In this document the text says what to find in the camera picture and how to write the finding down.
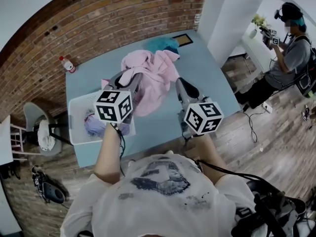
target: black bag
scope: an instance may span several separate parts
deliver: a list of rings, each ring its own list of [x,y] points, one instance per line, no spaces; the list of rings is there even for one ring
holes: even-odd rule
[[[295,84],[303,96],[311,98],[316,92],[316,49],[312,47],[307,36],[299,36],[295,41],[299,40],[306,40],[311,45],[311,57],[306,67],[303,69],[303,72],[296,75]]]

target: purple cloth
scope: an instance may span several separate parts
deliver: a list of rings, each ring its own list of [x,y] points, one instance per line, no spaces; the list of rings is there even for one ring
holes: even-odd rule
[[[84,120],[84,126],[90,136],[98,136],[103,138],[105,124],[100,121],[95,114],[89,114]]]
[[[90,136],[104,137],[106,125],[100,121],[94,113],[87,114],[87,117],[84,120],[84,126]],[[121,130],[122,135],[125,136],[129,134],[129,124],[122,123],[118,128]]]

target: black cable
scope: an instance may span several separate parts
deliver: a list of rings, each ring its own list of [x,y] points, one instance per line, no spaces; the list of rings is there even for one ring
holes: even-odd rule
[[[68,210],[69,210],[69,208],[68,208],[68,207],[66,207],[66,206],[64,206],[62,203],[61,203],[61,205],[62,205],[63,207],[65,207],[66,209],[68,209]]]
[[[276,187],[274,187],[272,184],[270,184],[268,181],[266,181],[265,179],[263,179],[260,176],[256,176],[256,175],[252,175],[252,174],[243,174],[243,173],[232,172],[232,171],[229,171],[227,169],[224,169],[224,168],[221,168],[221,167],[209,164],[209,163],[207,163],[207,162],[205,162],[203,160],[196,160],[195,161],[196,164],[199,164],[200,162],[203,163],[204,165],[210,167],[210,168],[213,168],[213,169],[215,169],[217,171],[220,171],[220,172],[223,172],[223,173],[226,173],[226,174],[240,176],[240,177],[246,178],[246,179],[251,180],[251,181],[256,181],[256,179],[257,179],[257,180],[262,181],[263,183],[265,183],[267,186],[272,187],[274,190],[279,191]]]
[[[270,236],[270,233],[271,233],[271,230],[270,230],[269,227],[267,226],[267,236],[266,236],[266,237],[269,237],[269,236]]]
[[[121,159],[122,159],[122,157],[124,155],[125,148],[126,148],[125,139],[124,139],[124,136],[123,136],[121,130],[119,129],[118,125],[115,124],[115,123],[110,123],[110,124],[115,129],[115,131],[118,133],[118,136],[119,136],[119,140],[120,140],[119,147],[122,148],[122,152],[121,152],[121,154],[119,156],[119,169],[120,169],[122,175],[125,177],[125,174],[123,172],[122,166],[120,164],[120,161],[121,161]]]
[[[274,61],[274,62],[277,61],[276,58],[277,58],[277,56],[276,56],[274,59],[271,59],[270,64],[269,64],[269,70],[271,70],[271,63],[272,63],[273,61]]]
[[[191,140],[192,138],[201,137],[201,136],[204,135],[204,134],[202,134],[202,135],[194,134],[194,135],[191,135],[190,137],[186,138],[186,137],[183,135],[183,133],[184,133],[184,132],[182,131],[182,137],[184,138],[184,141],[185,141],[183,148],[186,148],[186,147],[187,147],[188,141]]]
[[[251,75],[251,70],[250,70],[250,68],[249,68],[248,64],[246,63],[246,59],[245,59],[245,57],[243,58],[243,62],[245,63],[245,65],[246,65],[246,67],[248,68],[249,73],[250,73],[250,75]]]
[[[306,215],[306,218],[303,218],[300,222],[306,221],[309,230],[312,231],[312,228],[311,228],[311,226],[309,224],[309,220],[311,220],[311,219],[307,218],[307,212],[305,212],[305,215]]]
[[[257,141],[258,141],[258,136],[257,136],[255,130],[253,129],[253,122],[252,122],[251,117],[254,116],[254,115],[261,115],[261,114],[264,114],[264,113],[266,113],[266,112],[267,112],[267,110],[265,110],[263,113],[254,113],[254,114],[251,114],[250,116],[249,116],[247,113],[243,112],[243,113],[244,113],[245,115],[247,115],[247,117],[249,118],[249,126],[250,126],[250,129],[251,129],[250,136],[251,136],[251,140],[252,140],[253,143],[257,143]]]

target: pink towel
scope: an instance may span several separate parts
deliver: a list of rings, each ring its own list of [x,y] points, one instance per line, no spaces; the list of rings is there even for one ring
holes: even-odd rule
[[[121,69],[126,72],[119,80],[121,85],[128,85],[135,74],[143,74],[138,94],[135,96],[138,103],[135,115],[146,116],[162,104],[170,89],[170,82],[179,78],[173,64],[179,57],[180,55],[168,50],[157,51],[156,54],[136,50],[122,60]]]

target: white plastic basket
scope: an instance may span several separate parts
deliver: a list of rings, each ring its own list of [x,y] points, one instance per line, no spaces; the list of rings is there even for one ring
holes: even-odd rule
[[[102,139],[90,136],[84,126],[84,119],[88,110],[94,110],[93,102],[100,93],[93,92],[88,95],[70,100],[68,107],[69,137],[73,145],[101,142]],[[130,125],[130,133],[126,137],[135,135],[134,119]]]

